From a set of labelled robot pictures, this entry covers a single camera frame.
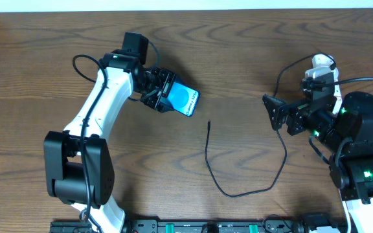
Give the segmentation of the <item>blue Galaxy smartphone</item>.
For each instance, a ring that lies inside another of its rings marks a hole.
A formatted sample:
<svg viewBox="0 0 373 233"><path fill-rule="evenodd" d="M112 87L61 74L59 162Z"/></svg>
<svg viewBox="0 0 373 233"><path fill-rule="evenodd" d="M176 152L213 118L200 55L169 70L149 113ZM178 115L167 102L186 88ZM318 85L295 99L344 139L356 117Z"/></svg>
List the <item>blue Galaxy smartphone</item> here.
<svg viewBox="0 0 373 233"><path fill-rule="evenodd" d="M200 93L198 91L178 82L174 82L167 100L175 111L191 117L194 113L199 97Z"/></svg>

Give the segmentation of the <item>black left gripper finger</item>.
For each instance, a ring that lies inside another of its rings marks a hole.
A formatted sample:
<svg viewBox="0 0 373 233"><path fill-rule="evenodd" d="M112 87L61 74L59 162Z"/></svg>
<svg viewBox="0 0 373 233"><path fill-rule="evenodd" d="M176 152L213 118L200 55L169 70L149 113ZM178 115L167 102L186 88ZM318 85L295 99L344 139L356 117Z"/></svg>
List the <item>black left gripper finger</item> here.
<svg viewBox="0 0 373 233"><path fill-rule="evenodd" d="M181 85L184 84L184 81L181 79L181 77L178 74L174 74L174 82L179 83Z"/></svg>
<svg viewBox="0 0 373 233"><path fill-rule="evenodd" d="M154 100L152 102L152 108L160 113L175 111L173 105L166 98L163 97Z"/></svg>

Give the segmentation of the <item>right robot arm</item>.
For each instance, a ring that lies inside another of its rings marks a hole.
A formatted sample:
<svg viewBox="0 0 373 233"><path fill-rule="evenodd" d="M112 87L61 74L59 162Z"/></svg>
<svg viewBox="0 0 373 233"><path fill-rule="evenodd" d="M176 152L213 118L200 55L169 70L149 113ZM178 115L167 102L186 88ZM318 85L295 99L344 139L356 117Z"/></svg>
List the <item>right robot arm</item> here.
<svg viewBox="0 0 373 233"><path fill-rule="evenodd" d="M300 84L302 100L288 104L265 94L262 101L273 130L287 125L290 135L309 131L311 139L331 151L323 160L339 190L347 231L373 232L373 95L348 93L334 113L340 84L332 72L306 77Z"/></svg>

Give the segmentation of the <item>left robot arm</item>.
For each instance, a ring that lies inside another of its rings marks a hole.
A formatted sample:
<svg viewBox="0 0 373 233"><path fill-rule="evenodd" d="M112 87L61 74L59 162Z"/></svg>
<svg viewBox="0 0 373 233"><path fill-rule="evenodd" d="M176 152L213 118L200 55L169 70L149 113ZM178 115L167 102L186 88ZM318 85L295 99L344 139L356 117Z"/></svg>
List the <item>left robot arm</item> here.
<svg viewBox="0 0 373 233"><path fill-rule="evenodd" d="M125 213L112 196L115 172L107 142L119 111L133 93L140 102L164 113L176 75L145 68L148 38L126 32L121 49L93 62L98 67L94 87L76 117L43 141L47 192L79 210L79 219L98 232L122 232Z"/></svg>

